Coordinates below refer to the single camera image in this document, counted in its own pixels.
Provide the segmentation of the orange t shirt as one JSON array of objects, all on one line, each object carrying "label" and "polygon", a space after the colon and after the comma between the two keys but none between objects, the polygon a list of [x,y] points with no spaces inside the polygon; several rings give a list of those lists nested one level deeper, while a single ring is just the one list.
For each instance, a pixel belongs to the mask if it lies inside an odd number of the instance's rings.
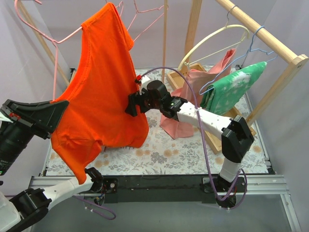
[{"label": "orange t shirt", "polygon": [[149,126],[144,114],[125,112],[128,96],[138,91],[130,56],[134,42],[117,8],[107,3],[82,23],[82,52],[73,81],[57,101],[68,101],[51,136],[53,150],[73,171],[79,184],[85,167],[103,147],[139,148]]}]

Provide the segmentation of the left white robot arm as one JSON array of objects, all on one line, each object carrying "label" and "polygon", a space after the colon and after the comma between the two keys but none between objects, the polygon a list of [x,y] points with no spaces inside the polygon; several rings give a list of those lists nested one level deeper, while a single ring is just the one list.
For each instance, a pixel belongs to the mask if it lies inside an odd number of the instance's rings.
[{"label": "left white robot arm", "polygon": [[[34,136],[51,138],[68,101],[21,103],[7,100],[0,108],[0,174],[5,175]],[[21,232],[44,218],[48,211],[78,193],[98,193],[103,176],[95,168],[84,169],[86,181],[71,178],[48,188],[29,188],[7,199],[0,195],[0,230]]]}]

